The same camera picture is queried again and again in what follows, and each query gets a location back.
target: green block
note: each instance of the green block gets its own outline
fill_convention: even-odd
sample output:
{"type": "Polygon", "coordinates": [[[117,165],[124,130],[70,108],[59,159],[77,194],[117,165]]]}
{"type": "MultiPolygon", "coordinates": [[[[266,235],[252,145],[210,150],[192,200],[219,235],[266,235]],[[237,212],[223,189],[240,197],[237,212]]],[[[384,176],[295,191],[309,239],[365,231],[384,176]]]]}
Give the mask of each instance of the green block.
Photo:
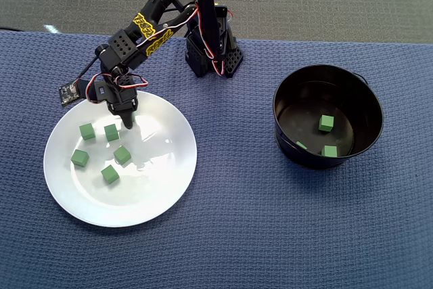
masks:
{"type": "Polygon", "coordinates": [[[108,165],[102,171],[102,176],[108,183],[113,183],[119,178],[119,174],[116,172],[113,166],[108,165]]]}
{"type": "Polygon", "coordinates": [[[108,141],[119,139],[119,132],[117,132],[116,125],[107,125],[104,129],[108,141]]]}
{"type": "Polygon", "coordinates": [[[329,115],[322,115],[319,123],[319,130],[330,132],[334,126],[334,117],[329,115]]]}
{"type": "Polygon", "coordinates": [[[86,125],[80,126],[81,137],[84,140],[89,140],[95,137],[95,130],[93,130],[92,124],[87,123],[86,125]]]}
{"type": "Polygon", "coordinates": [[[131,154],[125,147],[120,146],[119,149],[114,152],[114,157],[119,164],[123,165],[131,159],[131,154]]]}
{"type": "Polygon", "coordinates": [[[298,146],[300,146],[301,148],[304,148],[304,149],[306,150],[306,147],[305,147],[304,145],[302,145],[299,141],[297,141],[296,144],[297,144],[298,146]]]}
{"type": "Polygon", "coordinates": [[[82,150],[75,149],[70,160],[74,163],[74,165],[85,167],[87,161],[89,160],[89,154],[82,150]]]}
{"type": "Polygon", "coordinates": [[[336,146],[325,146],[322,149],[322,156],[326,157],[338,157],[336,146]]]}

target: red and white wire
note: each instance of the red and white wire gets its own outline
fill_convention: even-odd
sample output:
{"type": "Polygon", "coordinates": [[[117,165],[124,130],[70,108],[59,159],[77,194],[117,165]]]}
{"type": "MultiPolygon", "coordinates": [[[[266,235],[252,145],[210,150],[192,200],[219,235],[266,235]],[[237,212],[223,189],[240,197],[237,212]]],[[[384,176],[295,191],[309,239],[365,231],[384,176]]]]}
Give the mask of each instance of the red and white wire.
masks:
{"type": "Polygon", "coordinates": [[[178,27],[181,27],[181,26],[187,24],[197,13],[198,13],[198,6],[197,6],[196,10],[193,11],[192,15],[190,15],[190,17],[188,17],[188,19],[186,19],[184,22],[179,23],[178,25],[174,25],[174,26],[167,26],[167,27],[163,28],[162,30],[159,30],[158,32],[156,32],[153,35],[151,35],[150,37],[148,37],[146,40],[140,42],[140,44],[137,45],[137,48],[140,48],[144,43],[149,41],[151,38],[161,34],[165,30],[168,30],[170,28],[178,28],[178,27]]]}
{"type": "Polygon", "coordinates": [[[139,76],[138,74],[131,74],[130,72],[128,72],[128,75],[131,75],[131,76],[134,76],[134,77],[139,77],[140,79],[141,79],[141,84],[134,84],[134,85],[119,85],[118,83],[117,83],[117,80],[118,80],[118,78],[119,77],[121,77],[121,76],[118,76],[118,77],[116,77],[116,79],[114,80],[114,82],[116,83],[116,85],[118,85],[120,88],[123,88],[123,89],[130,89],[130,88],[138,88],[138,87],[146,87],[146,86],[148,86],[149,85],[149,83],[142,77],[142,76],[139,76]]]}
{"type": "MultiPolygon", "coordinates": [[[[119,77],[121,77],[121,76],[118,76],[118,77],[116,77],[116,79],[114,79],[114,82],[116,83],[116,85],[118,85],[120,88],[122,88],[122,89],[130,89],[130,88],[138,88],[138,87],[146,87],[146,86],[148,86],[149,85],[149,83],[142,77],[142,76],[139,76],[138,74],[131,74],[130,72],[128,72],[127,74],[129,74],[129,75],[131,75],[131,76],[134,76],[134,77],[139,77],[140,79],[141,79],[141,84],[134,84],[134,85],[119,85],[118,83],[117,83],[117,80],[119,79],[119,77]]],[[[87,84],[87,87],[86,87],[86,99],[89,101],[89,102],[91,102],[91,103],[93,103],[93,104],[98,104],[99,102],[97,102],[97,101],[92,101],[91,99],[90,99],[90,97],[89,97],[89,91],[90,91],[90,88],[91,88],[91,86],[93,85],[93,83],[95,82],[95,79],[98,77],[98,76],[110,76],[111,77],[111,74],[107,74],[107,73],[102,73],[102,72],[100,72],[99,74],[96,74],[96,75],[94,75],[93,77],[92,77],[92,79],[89,81],[89,83],[87,84]]]]}
{"type": "Polygon", "coordinates": [[[215,69],[215,72],[219,75],[219,76],[223,76],[224,75],[224,68],[225,68],[225,62],[223,60],[223,62],[221,63],[221,71],[217,68],[217,66],[215,65],[218,61],[214,60],[215,59],[215,55],[212,52],[212,50],[209,48],[209,45],[207,44],[207,42],[204,40],[203,37],[203,29],[202,29],[202,15],[200,13],[200,8],[198,7],[198,2],[196,1],[196,6],[198,9],[198,30],[200,31],[200,37],[202,38],[203,44],[204,44],[204,53],[207,55],[207,57],[209,59],[212,60],[212,65],[215,69]]]}

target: table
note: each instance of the table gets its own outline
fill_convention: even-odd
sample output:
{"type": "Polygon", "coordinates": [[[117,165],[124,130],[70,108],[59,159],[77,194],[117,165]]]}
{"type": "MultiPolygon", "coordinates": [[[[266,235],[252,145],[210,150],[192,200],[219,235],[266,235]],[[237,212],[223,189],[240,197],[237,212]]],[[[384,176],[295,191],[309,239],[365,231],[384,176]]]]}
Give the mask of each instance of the table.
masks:
{"type": "Polygon", "coordinates": [[[227,80],[197,79],[169,40],[137,72],[189,121],[196,173],[163,215],[106,229],[63,211],[43,175],[58,86],[106,40],[0,32],[2,288],[431,288],[433,45],[240,40],[227,80]],[[374,147],[328,171],[273,133],[276,87],[310,64],[362,74],[385,114],[374,147]]]}

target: white plate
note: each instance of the white plate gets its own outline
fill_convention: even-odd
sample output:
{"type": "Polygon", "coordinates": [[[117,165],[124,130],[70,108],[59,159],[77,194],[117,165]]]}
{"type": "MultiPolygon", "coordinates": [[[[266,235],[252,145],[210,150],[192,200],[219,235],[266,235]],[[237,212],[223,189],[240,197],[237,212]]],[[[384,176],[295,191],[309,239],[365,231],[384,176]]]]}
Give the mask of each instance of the white plate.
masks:
{"type": "Polygon", "coordinates": [[[74,217],[105,227],[149,221],[167,211],[183,195],[193,177],[197,146],[186,118],[161,97],[138,92],[139,106],[131,130],[106,103],[84,101],[71,109],[48,139],[43,170],[49,191],[74,217]],[[96,138],[84,141],[79,126],[92,123],[96,138]],[[108,142],[104,126],[116,124],[120,139],[108,142]],[[113,151],[124,146],[132,159],[124,166],[113,151]],[[86,167],[74,166],[75,149],[86,151],[86,167]],[[104,181],[101,170],[111,164],[120,175],[104,181]]]}

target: robotic arm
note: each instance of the robotic arm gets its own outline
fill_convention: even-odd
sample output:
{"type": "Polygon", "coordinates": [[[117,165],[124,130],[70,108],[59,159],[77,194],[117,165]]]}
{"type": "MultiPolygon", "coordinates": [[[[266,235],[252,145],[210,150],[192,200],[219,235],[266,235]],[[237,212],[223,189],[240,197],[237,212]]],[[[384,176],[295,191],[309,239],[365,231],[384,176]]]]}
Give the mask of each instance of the robotic arm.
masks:
{"type": "Polygon", "coordinates": [[[214,0],[148,0],[128,27],[118,30],[108,44],[96,48],[95,58],[75,81],[59,88],[62,105],[81,98],[96,104],[105,101],[108,110],[119,115],[125,127],[131,129],[132,113],[138,107],[137,88],[147,86],[147,81],[130,70],[138,68],[185,24],[188,27],[185,59],[196,76],[215,71],[220,76],[232,77],[244,56],[231,34],[227,12],[227,7],[215,5],[214,0]],[[160,24],[171,4],[180,14],[160,24]],[[98,59],[101,72],[90,81],[82,80],[98,59]],[[96,81],[99,75],[103,81],[96,81]],[[135,84],[133,77],[139,77],[141,83],[135,84]]]}

